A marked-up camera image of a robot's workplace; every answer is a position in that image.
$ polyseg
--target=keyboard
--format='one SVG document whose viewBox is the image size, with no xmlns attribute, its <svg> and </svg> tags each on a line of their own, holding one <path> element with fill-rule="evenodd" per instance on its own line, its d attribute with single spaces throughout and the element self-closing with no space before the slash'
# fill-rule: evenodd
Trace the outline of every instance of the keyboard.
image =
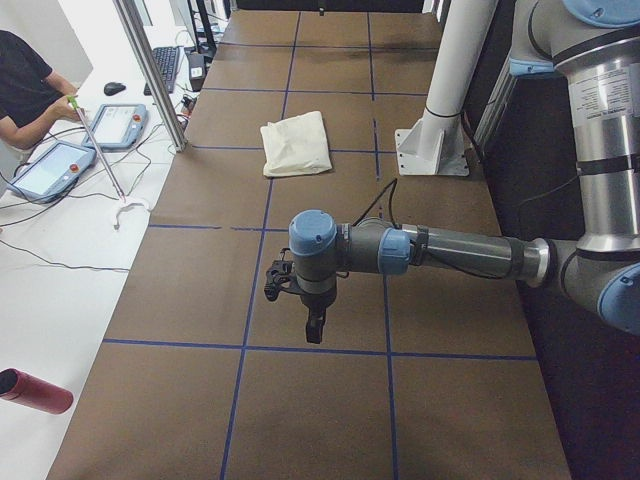
<svg viewBox="0 0 640 480">
<path fill-rule="evenodd" d="M 153 58 L 167 86 L 167 91 L 173 93 L 178 73 L 178 60 L 180 60 L 180 47 L 156 47 L 153 49 Z M 151 95 L 148 84 L 144 86 L 144 94 Z"/>
</svg>

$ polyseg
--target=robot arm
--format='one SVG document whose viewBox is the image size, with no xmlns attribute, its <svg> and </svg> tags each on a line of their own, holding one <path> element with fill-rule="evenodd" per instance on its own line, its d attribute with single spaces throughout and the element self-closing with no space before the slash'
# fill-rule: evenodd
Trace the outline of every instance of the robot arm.
<svg viewBox="0 0 640 480">
<path fill-rule="evenodd" d="M 309 343 L 322 341 L 340 272 L 401 275 L 410 265 L 552 288 L 612 326 L 640 335 L 640 263 L 581 258 L 576 242 L 527 242 L 416 225 L 394 228 L 377 218 L 336 224 L 323 211 L 307 210 L 289 226 L 292 260 L 284 260 L 285 250 L 267 271 L 264 292 L 269 301 L 276 301 L 280 292 L 300 296 L 309 310 Z"/>
<path fill-rule="evenodd" d="M 518 0 L 516 7 L 512 72 L 558 71 L 569 82 L 585 234 L 578 242 L 525 242 L 378 219 L 336 225 L 324 212 L 302 212 L 289 228 L 293 260 L 274 262 L 265 294 L 300 295 L 309 342 L 322 340 L 338 272 L 402 274 L 409 265 L 554 288 L 640 335 L 640 2 Z"/>
</svg>

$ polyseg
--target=person's arm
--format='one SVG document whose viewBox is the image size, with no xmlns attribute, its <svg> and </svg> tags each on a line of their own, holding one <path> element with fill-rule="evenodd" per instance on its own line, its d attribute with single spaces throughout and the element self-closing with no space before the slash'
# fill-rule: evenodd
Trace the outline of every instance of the person's arm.
<svg viewBox="0 0 640 480">
<path fill-rule="evenodd" d="M 52 71 L 49 76 L 44 79 L 52 88 L 56 89 L 63 95 L 75 95 L 78 91 L 71 82 L 64 78 L 59 73 Z"/>
<path fill-rule="evenodd" d="M 16 148 L 31 148 L 47 134 L 56 120 L 61 118 L 78 120 L 78 114 L 69 106 L 66 97 L 60 97 L 33 122 L 20 128 L 11 117 L 3 117 L 0 119 L 0 139 Z"/>
</svg>

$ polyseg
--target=black shirt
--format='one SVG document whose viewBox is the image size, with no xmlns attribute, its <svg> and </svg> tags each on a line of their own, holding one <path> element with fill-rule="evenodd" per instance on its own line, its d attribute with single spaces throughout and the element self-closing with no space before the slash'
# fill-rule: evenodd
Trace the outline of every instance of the black shirt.
<svg viewBox="0 0 640 480">
<path fill-rule="evenodd" d="M 52 71 L 24 40 L 0 30 L 0 119 L 9 116 L 23 127 L 62 97 L 43 81 Z"/>
</svg>

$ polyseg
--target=brown table surface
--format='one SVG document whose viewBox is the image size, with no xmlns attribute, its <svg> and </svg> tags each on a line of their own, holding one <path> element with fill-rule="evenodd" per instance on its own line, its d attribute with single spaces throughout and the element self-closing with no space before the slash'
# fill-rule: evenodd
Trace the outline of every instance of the brown table surface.
<svg viewBox="0 0 640 480">
<path fill-rule="evenodd" d="M 396 176 L 439 42 L 429 15 L 233 13 L 49 479 L 569 478 L 512 282 L 352 274 L 319 346 L 262 294 L 296 213 L 354 221 Z M 312 110 L 333 170 L 264 178 L 259 127 Z M 394 213 L 499 234 L 479 175 L 400 178 Z"/>
</svg>

